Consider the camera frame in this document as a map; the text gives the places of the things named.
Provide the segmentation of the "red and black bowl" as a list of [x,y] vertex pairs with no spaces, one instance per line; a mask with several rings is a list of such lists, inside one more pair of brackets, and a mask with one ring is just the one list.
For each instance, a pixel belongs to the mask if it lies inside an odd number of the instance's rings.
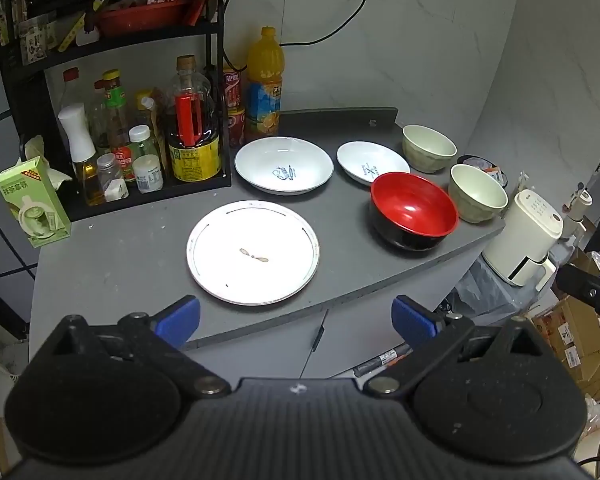
[[393,246],[429,252],[455,231],[460,215],[449,194],[434,182],[387,172],[370,186],[370,223]]

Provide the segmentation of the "cream bowl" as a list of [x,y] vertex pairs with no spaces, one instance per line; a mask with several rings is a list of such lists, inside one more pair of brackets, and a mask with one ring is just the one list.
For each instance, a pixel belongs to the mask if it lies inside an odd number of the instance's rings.
[[402,151],[407,162],[423,174],[436,174],[449,166],[457,147],[443,133],[421,125],[402,129]]
[[451,168],[449,194],[460,218],[473,224],[492,220],[508,205],[508,196],[498,182],[481,169],[465,164]]

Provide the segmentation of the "small white Bakery plate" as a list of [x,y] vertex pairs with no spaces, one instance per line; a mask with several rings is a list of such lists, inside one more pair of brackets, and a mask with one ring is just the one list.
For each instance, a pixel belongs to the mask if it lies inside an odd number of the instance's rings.
[[344,172],[355,182],[370,186],[377,177],[389,172],[411,172],[407,161],[386,146],[352,141],[340,145],[337,160]]

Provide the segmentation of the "large white Sweet plate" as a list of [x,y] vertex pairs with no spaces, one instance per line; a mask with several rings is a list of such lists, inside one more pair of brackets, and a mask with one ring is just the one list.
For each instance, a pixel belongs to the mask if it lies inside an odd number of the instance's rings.
[[334,163],[322,148],[306,140],[269,136],[244,145],[235,156],[239,177],[259,191],[301,195],[324,185]]

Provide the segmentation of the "cardboard boxes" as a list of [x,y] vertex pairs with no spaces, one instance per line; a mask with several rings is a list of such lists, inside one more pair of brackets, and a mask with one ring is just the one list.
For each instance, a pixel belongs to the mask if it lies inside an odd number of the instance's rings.
[[[576,252],[568,262],[600,276],[600,255]],[[552,286],[558,301],[531,318],[532,324],[583,393],[600,401],[600,318],[583,302]]]

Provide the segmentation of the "white electric kettle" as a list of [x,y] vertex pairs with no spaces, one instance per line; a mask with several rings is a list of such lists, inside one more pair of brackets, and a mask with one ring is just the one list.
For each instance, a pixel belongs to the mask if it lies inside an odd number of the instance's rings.
[[484,261],[509,285],[538,280],[540,292],[556,273],[548,254],[562,236],[564,220],[537,192],[520,191],[506,211],[503,231],[482,252]]

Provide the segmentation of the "flat white gold-rimmed plate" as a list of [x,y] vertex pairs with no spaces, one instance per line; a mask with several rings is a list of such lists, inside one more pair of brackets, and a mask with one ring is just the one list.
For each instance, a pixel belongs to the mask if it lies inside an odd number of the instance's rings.
[[304,289],[320,261],[320,243],[300,214],[264,200],[229,203],[190,232],[186,261],[195,282],[241,307],[278,304]]

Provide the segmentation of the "brown trash bin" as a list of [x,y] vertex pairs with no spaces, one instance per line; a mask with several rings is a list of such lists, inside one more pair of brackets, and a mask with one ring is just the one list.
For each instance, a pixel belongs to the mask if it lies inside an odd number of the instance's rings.
[[495,165],[494,162],[490,162],[489,159],[486,159],[477,155],[469,155],[465,154],[460,156],[457,159],[459,164],[465,164],[468,166],[473,166],[479,168],[486,174],[488,174],[491,178],[493,178],[502,188],[507,188],[508,185],[508,177],[506,173],[502,170],[502,168],[498,165]]

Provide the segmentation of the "clear spice shaker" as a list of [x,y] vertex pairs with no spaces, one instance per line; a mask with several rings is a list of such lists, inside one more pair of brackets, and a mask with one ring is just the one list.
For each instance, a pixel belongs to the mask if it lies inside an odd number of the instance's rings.
[[107,203],[124,200],[129,196],[122,169],[112,153],[102,154],[96,160],[100,186]]

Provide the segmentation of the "green carton box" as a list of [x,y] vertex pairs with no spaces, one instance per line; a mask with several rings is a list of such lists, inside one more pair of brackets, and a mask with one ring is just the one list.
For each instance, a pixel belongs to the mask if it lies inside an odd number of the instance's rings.
[[49,172],[41,156],[0,172],[0,193],[34,248],[65,240],[71,233],[71,222]]

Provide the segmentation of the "white cap green bottle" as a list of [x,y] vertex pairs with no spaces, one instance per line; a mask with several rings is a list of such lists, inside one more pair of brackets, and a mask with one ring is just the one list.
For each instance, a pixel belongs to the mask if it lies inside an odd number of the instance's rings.
[[131,141],[132,159],[138,159],[146,155],[158,155],[158,148],[148,125],[137,125],[129,130]]

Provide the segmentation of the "black metal spice rack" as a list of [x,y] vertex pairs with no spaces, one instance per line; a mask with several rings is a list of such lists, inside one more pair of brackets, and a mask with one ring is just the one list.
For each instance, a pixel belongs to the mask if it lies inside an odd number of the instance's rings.
[[[84,18],[92,26],[95,13],[91,8],[94,0],[26,0],[31,12],[52,12],[56,18]],[[29,65],[23,64],[20,43],[15,36],[7,44],[0,44],[0,73],[6,99],[12,114],[18,141],[24,143],[36,134],[42,134],[46,154],[52,166],[62,172],[72,170],[72,162],[61,137],[61,128],[55,114],[55,105],[50,97],[46,74],[49,70],[65,65],[78,65],[82,61],[99,61],[110,58],[109,68],[120,68],[123,78],[138,79],[147,84],[150,76],[159,68],[166,67],[168,55],[164,48],[175,41],[187,40],[204,43],[202,71],[212,81],[215,112],[214,130],[220,136],[222,168],[219,173],[202,182],[186,183],[173,178],[166,180],[163,190],[150,194],[134,191],[130,197],[118,202],[88,206],[77,185],[68,183],[61,187],[59,195],[65,211],[72,221],[83,220],[99,214],[108,214],[125,208],[170,200],[170,198],[204,191],[226,188],[232,182],[230,175],[230,146],[228,145],[226,105],[222,89],[222,67],[224,52],[224,0],[199,0],[200,13],[193,25],[173,26],[131,32],[114,38],[102,38],[87,46],[71,46],[65,51],[53,51],[47,58]]]

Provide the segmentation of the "red drink can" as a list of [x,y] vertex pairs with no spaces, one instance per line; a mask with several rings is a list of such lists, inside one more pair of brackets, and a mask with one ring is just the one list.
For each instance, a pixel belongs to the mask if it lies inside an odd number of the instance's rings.
[[245,109],[242,102],[240,73],[228,66],[224,67],[223,82],[230,146],[236,148],[244,143],[245,135]]

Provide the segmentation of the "orange juice bottle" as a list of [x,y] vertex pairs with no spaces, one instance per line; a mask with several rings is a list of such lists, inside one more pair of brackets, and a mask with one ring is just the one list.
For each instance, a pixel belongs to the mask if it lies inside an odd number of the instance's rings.
[[276,136],[279,129],[285,57],[276,29],[261,28],[261,37],[248,51],[246,139]]

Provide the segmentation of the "red basket on shelf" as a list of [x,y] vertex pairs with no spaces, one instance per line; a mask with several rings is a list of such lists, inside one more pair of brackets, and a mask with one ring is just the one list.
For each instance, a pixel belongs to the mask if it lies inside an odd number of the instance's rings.
[[94,16],[94,25],[102,36],[106,37],[149,32],[180,24],[188,5],[188,0],[173,0],[131,6],[126,9],[106,10]]

